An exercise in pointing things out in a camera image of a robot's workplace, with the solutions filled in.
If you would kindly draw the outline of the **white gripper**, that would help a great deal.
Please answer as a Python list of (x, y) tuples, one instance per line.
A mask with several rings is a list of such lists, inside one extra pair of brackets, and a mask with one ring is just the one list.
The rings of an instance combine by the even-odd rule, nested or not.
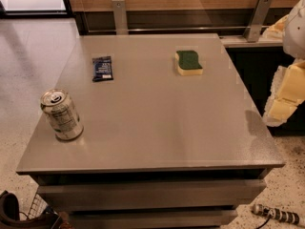
[[(305, 58), (305, 0), (292, 8), (290, 13), (268, 27), (263, 38), (281, 39), (283, 50), (293, 58)], [(274, 73), (271, 95), (268, 97), (263, 121), (269, 127), (278, 127), (305, 101), (305, 61), (295, 60), (289, 67), (279, 66)]]

